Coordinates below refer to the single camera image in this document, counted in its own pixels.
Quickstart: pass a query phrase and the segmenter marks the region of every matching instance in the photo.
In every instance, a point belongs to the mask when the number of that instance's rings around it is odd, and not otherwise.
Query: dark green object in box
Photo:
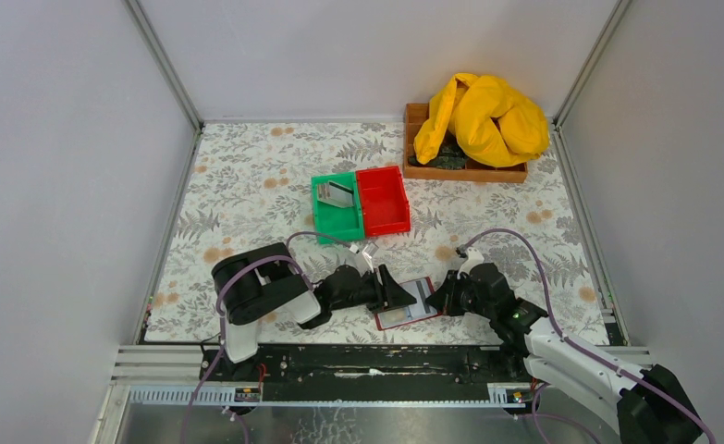
[[[353,206],[339,208],[328,203],[318,202],[319,183],[329,180],[353,190]],[[315,229],[319,233],[329,234],[344,241],[358,241],[364,239],[364,220],[362,218],[362,204],[359,201],[359,187],[356,185],[356,173],[331,174],[329,176],[316,176],[312,180],[313,188],[313,218]],[[333,241],[318,238],[318,243],[326,244]]]

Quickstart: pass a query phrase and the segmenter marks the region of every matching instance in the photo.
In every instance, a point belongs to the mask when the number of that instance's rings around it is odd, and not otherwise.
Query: yellow cloth
[[[541,108],[493,76],[456,74],[430,100],[430,116],[414,143],[419,163],[437,156],[446,130],[471,159],[491,167],[512,167],[537,159],[549,146],[548,124]]]

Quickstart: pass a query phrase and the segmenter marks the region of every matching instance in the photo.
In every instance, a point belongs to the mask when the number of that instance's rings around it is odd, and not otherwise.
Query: white wall
[[[190,139],[121,1],[0,1],[0,443],[86,442]]]
[[[557,112],[615,0],[145,0],[205,119],[401,117],[458,71]]]
[[[634,2],[565,132],[632,336],[724,442],[724,2]]]

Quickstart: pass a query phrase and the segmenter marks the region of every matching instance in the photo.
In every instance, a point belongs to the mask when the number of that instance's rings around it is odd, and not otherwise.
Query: patterned table surface
[[[209,124],[195,160],[178,227],[152,301],[147,341],[196,341],[216,334],[210,271],[234,253],[314,229],[310,178],[399,165],[401,123]],[[513,228],[544,262],[559,322],[595,344],[608,344],[580,233],[553,149],[529,165],[522,185],[405,180],[410,233],[376,238],[378,264],[399,281],[428,276],[436,288],[461,263],[454,249],[486,228]],[[479,248],[516,294],[544,306],[526,248],[489,235]],[[312,281],[346,261],[348,250],[302,236],[291,243]],[[479,316],[439,316],[379,331],[363,307],[334,312],[329,323],[302,330],[283,311],[260,321],[260,342],[498,344]]]

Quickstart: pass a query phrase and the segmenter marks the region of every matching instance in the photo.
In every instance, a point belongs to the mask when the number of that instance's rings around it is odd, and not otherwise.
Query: robotic hand
[[[595,412],[620,434],[623,444],[687,444],[702,435],[694,420],[652,391],[656,387],[696,415],[677,377],[667,368],[657,364],[644,369],[571,333],[561,332],[561,336],[547,312],[517,298],[506,278],[494,264],[485,264],[481,253],[470,248],[463,257],[466,262],[459,270],[448,272],[427,303],[445,315],[474,313],[489,319],[505,346],[523,359],[531,376]],[[599,361],[613,363],[617,370]],[[644,385],[627,376],[631,374]]]

